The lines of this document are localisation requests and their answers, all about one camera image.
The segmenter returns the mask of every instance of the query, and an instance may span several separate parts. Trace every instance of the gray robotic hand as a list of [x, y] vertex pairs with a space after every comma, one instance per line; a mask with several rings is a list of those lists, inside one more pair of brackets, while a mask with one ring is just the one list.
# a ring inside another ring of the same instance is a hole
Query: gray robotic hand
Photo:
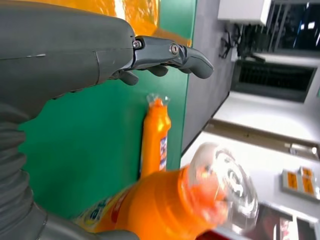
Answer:
[[128, 231], [88, 233], [37, 206], [29, 174], [21, 169], [26, 157], [18, 147], [26, 136], [18, 127], [51, 99], [106, 80], [134, 85], [138, 77], [131, 70], [161, 77], [168, 66], [202, 79], [214, 71], [201, 52], [135, 37], [122, 19], [0, 0], [0, 240], [137, 240]]

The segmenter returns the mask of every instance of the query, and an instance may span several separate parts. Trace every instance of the clear plastic cap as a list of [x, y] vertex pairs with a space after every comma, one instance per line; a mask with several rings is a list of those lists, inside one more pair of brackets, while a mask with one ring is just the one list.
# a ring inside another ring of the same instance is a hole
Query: clear plastic cap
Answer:
[[168, 98], [168, 96], [162, 97], [157, 93], [150, 93], [146, 96], [146, 100], [148, 101], [149, 107], [162, 107], [168, 106], [170, 101], [170, 98]]
[[206, 221], [237, 233], [256, 225], [257, 192], [230, 151], [204, 143], [195, 152], [186, 177], [185, 190], [193, 211]]

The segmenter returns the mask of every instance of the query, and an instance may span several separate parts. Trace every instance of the robotic finger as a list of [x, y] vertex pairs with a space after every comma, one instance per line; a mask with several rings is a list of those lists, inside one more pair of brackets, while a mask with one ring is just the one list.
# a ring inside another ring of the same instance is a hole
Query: robotic finger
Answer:
[[207, 79], [214, 72], [212, 64], [202, 53], [172, 40], [137, 36], [133, 47], [134, 63], [131, 69], [148, 69], [156, 76], [163, 76], [165, 71], [162, 66], [171, 66], [201, 79]]

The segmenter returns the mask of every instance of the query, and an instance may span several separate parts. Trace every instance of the green wall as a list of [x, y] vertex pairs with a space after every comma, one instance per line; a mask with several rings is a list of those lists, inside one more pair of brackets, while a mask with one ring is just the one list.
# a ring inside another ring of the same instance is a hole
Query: green wall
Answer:
[[[195, 0], [162, 0], [160, 26], [191, 38]], [[135, 86], [119, 80], [51, 100], [21, 127], [35, 200], [69, 217], [137, 180], [146, 95], [171, 98], [168, 168], [180, 167], [188, 76], [171, 68], [165, 77], [137, 71]]]

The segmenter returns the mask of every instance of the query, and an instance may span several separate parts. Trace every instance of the orange detergent bottle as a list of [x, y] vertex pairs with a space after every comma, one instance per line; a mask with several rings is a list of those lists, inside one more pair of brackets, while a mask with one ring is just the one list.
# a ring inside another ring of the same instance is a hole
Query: orange detergent bottle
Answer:
[[140, 177], [166, 170], [168, 134], [171, 127], [168, 116], [169, 98], [161, 99], [152, 93], [146, 97], [149, 110], [143, 121], [142, 137]]
[[251, 179], [228, 150], [205, 143], [189, 166], [146, 176], [74, 221], [93, 233], [116, 229], [140, 240], [195, 240], [219, 225], [249, 230], [257, 212]]

